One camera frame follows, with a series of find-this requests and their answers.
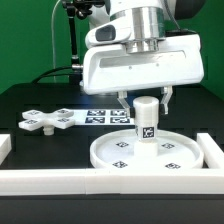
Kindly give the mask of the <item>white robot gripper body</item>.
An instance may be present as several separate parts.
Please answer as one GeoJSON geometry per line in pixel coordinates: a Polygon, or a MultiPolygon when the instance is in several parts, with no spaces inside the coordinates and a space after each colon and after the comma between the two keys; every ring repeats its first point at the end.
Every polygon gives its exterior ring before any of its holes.
{"type": "Polygon", "coordinates": [[[92,47],[83,62],[87,94],[199,83],[203,76],[198,34],[168,37],[157,52],[128,54],[122,44],[92,47]]]}

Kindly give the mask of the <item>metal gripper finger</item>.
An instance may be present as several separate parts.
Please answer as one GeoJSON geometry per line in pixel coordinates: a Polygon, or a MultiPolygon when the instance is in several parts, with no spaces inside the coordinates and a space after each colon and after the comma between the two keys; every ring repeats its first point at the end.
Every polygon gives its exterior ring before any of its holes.
{"type": "Polygon", "coordinates": [[[161,100],[160,100],[160,113],[167,115],[169,112],[169,101],[173,94],[173,88],[171,86],[165,86],[161,88],[161,100]]]}
{"type": "Polygon", "coordinates": [[[127,98],[126,91],[120,91],[118,93],[117,100],[121,104],[121,106],[126,110],[126,114],[129,115],[130,114],[130,106],[129,106],[128,102],[126,101],[126,98],[127,98]]]}

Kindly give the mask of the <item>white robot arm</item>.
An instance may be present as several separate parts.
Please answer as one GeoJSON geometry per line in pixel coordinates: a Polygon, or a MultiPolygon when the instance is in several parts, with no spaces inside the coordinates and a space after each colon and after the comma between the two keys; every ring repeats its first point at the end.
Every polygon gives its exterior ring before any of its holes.
{"type": "Polygon", "coordinates": [[[194,17],[206,0],[105,0],[91,18],[85,38],[83,88],[88,94],[127,93],[159,88],[168,112],[172,88],[204,76],[200,36],[191,30],[165,30],[165,22],[194,17]]]}

